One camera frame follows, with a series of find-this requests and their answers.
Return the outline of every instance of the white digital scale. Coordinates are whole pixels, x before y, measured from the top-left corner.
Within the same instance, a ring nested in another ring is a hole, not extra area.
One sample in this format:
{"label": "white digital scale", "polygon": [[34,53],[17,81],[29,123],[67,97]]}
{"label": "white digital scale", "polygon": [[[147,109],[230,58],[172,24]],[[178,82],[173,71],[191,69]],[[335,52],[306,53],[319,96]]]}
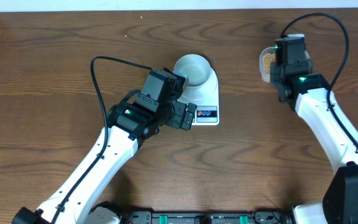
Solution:
{"label": "white digital scale", "polygon": [[218,125],[219,82],[208,61],[200,55],[185,55],[175,64],[173,72],[189,79],[178,101],[197,105],[193,125]]}

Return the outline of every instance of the green connector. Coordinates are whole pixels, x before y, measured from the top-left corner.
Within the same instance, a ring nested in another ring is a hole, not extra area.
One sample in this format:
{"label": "green connector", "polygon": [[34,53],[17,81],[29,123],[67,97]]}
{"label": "green connector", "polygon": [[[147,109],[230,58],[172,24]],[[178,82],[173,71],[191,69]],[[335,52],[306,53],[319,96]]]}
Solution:
{"label": "green connector", "polygon": [[240,216],[240,224],[249,224],[248,223],[248,216]]}
{"label": "green connector", "polygon": [[160,224],[168,224],[168,215],[160,215]]}

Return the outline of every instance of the wooden tabletop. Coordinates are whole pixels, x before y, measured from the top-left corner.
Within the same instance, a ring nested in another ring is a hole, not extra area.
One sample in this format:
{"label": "wooden tabletop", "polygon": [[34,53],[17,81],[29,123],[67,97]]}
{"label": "wooden tabletop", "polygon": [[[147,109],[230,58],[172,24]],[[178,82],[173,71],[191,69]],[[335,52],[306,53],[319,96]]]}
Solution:
{"label": "wooden tabletop", "polygon": [[[204,55],[219,78],[221,122],[147,140],[99,198],[155,210],[241,211],[321,200],[331,165],[306,123],[262,81],[259,54],[294,18],[315,10],[0,13],[0,222],[35,210],[68,178],[103,127],[90,76],[95,55],[171,68]],[[346,25],[350,56],[334,92],[358,129],[358,9],[323,10]],[[343,34],[314,17],[305,33],[314,71],[330,82]],[[148,73],[100,61],[106,107]]]}

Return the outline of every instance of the grain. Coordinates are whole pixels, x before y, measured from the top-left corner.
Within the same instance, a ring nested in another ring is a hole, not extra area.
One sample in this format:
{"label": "grain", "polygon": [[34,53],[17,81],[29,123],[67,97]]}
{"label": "grain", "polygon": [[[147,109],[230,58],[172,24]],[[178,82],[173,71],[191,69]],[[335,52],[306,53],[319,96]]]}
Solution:
{"label": "grain", "polygon": [[276,61],[276,55],[267,53],[264,55],[264,70],[270,74],[270,64]]}

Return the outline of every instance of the cable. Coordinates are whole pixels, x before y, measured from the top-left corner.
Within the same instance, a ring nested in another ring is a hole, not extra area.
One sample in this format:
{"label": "cable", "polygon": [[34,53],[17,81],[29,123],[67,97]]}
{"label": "cable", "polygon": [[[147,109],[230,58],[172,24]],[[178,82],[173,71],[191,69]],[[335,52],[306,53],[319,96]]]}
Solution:
{"label": "cable", "polygon": [[75,182],[75,184],[71,187],[71,189],[68,191],[68,193],[66,194],[66,196],[64,197],[64,199],[62,200],[60,205],[58,205],[57,211],[56,211],[55,215],[52,218],[51,224],[56,223],[60,212],[63,210],[63,208],[65,207],[66,202],[68,201],[68,198],[70,198],[70,196],[72,195],[74,190],[79,186],[81,181],[86,177],[86,175],[96,165],[96,163],[100,160],[100,158],[103,157],[103,153],[104,153],[104,151],[106,150],[106,147],[107,147],[108,137],[109,137],[109,128],[108,128],[108,124],[107,124],[107,122],[108,122],[107,113],[106,113],[106,108],[104,107],[104,102],[103,102],[102,94],[101,94],[99,86],[98,86],[98,82],[96,81],[96,77],[94,75],[94,62],[96,61],[96,59],[99,59],[99,58],[100,59],[106,59],[106,60],[113,60],[113,61],[116,61],[116,62],[121,62],[121,63],[127,64],[127,65],[132,65],[132,66],[135,66],[135,67],[144,68],[144,69],[148,69],[148,70],[152,69],[151,67],[147,67],[147,66],[144,66],[144,65],[139,65],[139,64],[136,64],[136,63],[132,63],[132,62],[127,62],[125,60],[121,60],[121,59],[118,59],[118,58],[112,58],[112,57],[107,57],[107,56],[95,56],[94,58],[92,58],[91,76],[92,76],[94,89],[96,90],[96,94],[98,95],[98,98],[99,98],[100,107],[102,109],[102,114],[103,114],[103,119],[104,119],[104,141],[103,141],[103,146],[102,146],[102,149],[100,150],[99,154],[96,156],[95,160],[91,163],[91,165],[89,165],[89,167],[85,170],[85,172],[81,175],[81,177],[77,180],[77,182]]}
{"label": "cable", "polygon": [[256,211],[261,210],[261,209],[268,210],[268,211],[273,215],[273,217],[278,221],[278,222],[273,223],[273,224],[280,224],[280,223],[281,223],[281,221],[277,218],[276,215],[274,215],[274,213],[273,213],[273,211],[272,211],[271,209],[269,209],[269,208],[267,208],[267,207],[260,207],[260,208],[255,209],[255,210],[252,212],[252,214],[251,214],[251,218],[254,219],[254,221],[255,221],[256,224],[261,224],[260,222],[258,222],[258,221],[256,220],[256,214],[255,214]]}
{"label": "cable", "polygon": [[331,82],[331,85],[327,91],[327,104],[328,104],[328,108],[331,111],[331,113],[333,114],[335,120],[337,121],[338,125],[342,128],[342,130],[346,133],[347,137],[352,141],[352,143],[355,145],[356,147],[356,152],[358,151],[358,142],[354,139],[354,137],[352,136],[352,134],[346,129],[346,127],[343,125],[342,121],[338,118],[337,114],[334,111],[334,105],[331,104],[331,99],[330,99],[330,95],[331,92],[333,90],[333,87],[336,83],[336,80],[338,79],[339,75],[342,72],[342,69],[345,66],[346,60],[347,60],[347,56],[349,55],[349,36],[347,34],[347,30],[344,26],[344,24],[335,16],[331,15],[331,14],[327,14],[327,13],[323,13],[323,12],[316,12],[316,13],[311,13],[311,14],[307,14],[301,17],[298,17],[296,19],[294,19],[292,22],[290,22],[283,30],[283,32],[280,34],[280,37],[283,38],[285,35],[285,31],[287,31],[287,29],[294,24],[296,21],[299,21],[301,19],[307,18],[307,17],[311,17],[311,16],[325,16],[328,17],[330,19],[332,19],[333,21],[335,21],[342,29],[344,37],[345,37],[345,54],[341,63],[341,66],[339,66],[338,71],[335,74],[335,77],[333,79],[333,81]]}

